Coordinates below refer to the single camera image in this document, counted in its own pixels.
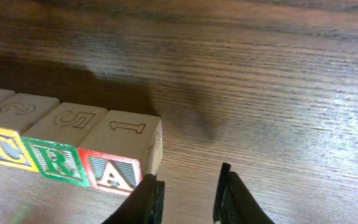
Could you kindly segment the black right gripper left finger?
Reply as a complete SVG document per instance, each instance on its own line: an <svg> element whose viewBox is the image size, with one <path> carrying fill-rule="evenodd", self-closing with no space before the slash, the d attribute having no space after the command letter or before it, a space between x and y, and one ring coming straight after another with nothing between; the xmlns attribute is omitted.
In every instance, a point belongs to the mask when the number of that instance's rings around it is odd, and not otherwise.
<svg viewBox="0 0 358 224"><path fill-rule="evenodd" d="M121 206L102 224L161 224L165 182L147 174Z"/></svg>

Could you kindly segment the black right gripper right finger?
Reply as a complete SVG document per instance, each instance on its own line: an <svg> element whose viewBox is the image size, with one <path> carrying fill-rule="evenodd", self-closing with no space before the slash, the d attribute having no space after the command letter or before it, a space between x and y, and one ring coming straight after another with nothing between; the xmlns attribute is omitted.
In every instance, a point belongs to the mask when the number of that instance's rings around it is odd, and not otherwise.
<svg viewBox="0 0 358 224"><path fill-rule="evenodd" d="M213 223L274 224L231 165L223 162L213 206Z"/></svg>

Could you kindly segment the red A wooden block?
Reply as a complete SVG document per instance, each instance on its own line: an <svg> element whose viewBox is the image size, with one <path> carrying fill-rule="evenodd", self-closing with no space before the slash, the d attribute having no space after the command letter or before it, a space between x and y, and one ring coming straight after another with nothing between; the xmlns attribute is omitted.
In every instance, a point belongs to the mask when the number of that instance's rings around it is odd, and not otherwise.
<svg viewBox="0 0 358 224"><path fill-rule="evenodd" d="M109 111L78 147L89 184L128 196L147 174L156 174L163 156L158 116Z"/></svg>

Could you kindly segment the green R block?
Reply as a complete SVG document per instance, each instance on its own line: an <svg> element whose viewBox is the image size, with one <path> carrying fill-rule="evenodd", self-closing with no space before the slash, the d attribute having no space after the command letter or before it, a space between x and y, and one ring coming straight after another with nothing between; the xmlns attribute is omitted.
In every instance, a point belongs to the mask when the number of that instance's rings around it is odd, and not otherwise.
<svg viewBox="0 0 358 224"><path fill-rule="evenodd" d="M22 136L44 177L88 187L78 146L107 114L106 108L61 103Z"/></svg>

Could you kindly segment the yellow C wooden block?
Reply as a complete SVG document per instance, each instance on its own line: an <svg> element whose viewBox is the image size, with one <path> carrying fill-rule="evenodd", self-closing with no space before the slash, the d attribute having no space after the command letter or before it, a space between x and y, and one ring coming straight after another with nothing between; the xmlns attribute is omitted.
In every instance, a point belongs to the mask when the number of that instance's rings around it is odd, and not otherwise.
<svg viewBox="0 0 358 224"><path fill-rule="evenodd" d="M58 98L18 93L0 102L0 164L38 172L21 135L60 104Z"/></svg>

